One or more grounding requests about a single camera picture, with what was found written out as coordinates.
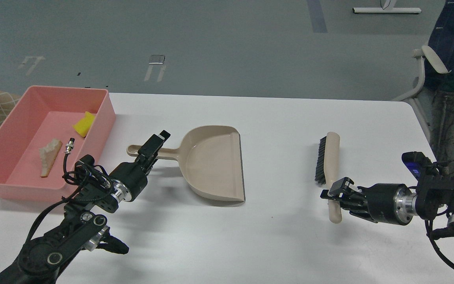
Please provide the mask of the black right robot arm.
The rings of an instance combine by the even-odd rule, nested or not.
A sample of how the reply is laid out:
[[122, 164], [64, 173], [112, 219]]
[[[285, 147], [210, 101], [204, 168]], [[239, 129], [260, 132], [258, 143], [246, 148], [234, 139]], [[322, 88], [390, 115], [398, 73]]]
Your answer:
[[414, 216], [421, 218], [432, 248], [454, 270], [454, 263], [436, 244], [438, 239], [454, 237], [454, 176], [444, 174], [443, 164], [431, 162], [421, 152], [406, 152], [401, 158], [416, 178], [416, 186], [377, 183], [356, 187], [348, 177], [337, 178], [335, 157], [320, 150], [315, 180], [327, 187], [320, 197], [328, 201], [331, 217], [345, 210], [372, 223], [394, 225], [408, 225]]

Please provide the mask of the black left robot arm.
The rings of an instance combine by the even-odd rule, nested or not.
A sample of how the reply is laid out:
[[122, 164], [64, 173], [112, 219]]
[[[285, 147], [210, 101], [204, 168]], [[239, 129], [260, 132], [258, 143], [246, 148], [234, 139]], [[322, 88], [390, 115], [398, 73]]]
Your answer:
[[152, 135], [133, 162], [121, 163], [111, 173], [91, 155], [79, 159], [71, 171], [64, 169], [63, 179], [76, 189], [39, 214], [16, 259], [0, 272], [0, 284], [55, 284], [82, 250], [128, 253], [128, 246], [110, 234], [108, 218], [92, 208], [114, 213], [120, 202], [134, 201], [169, 137], [167, 131]]

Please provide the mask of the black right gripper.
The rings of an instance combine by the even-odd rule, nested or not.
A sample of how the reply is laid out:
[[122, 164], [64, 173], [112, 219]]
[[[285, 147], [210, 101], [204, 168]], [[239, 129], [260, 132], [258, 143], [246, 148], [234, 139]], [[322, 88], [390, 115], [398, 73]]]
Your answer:
[[371, 187], [356, 186], [344, 177], [323, 189], [320, 197], [327, 200], [328, 217], [342, 217], [342, 210], [373, 223], [408, 225], [414, 216], [417, 195], [403, 184], [377, 183]]

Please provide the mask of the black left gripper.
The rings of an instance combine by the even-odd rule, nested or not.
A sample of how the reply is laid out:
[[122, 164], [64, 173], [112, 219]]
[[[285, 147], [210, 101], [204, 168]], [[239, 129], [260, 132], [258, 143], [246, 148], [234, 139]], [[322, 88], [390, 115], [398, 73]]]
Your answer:
[[143, 191], [148, 184], [147, 176], [158, 160], [158, 151], [170, 136], [164, 130], [158, 135], [153, 134], [138, 149], [138, 156], [133, 162], [123, 162], [109, 174], [119, 202], [132, 202]]

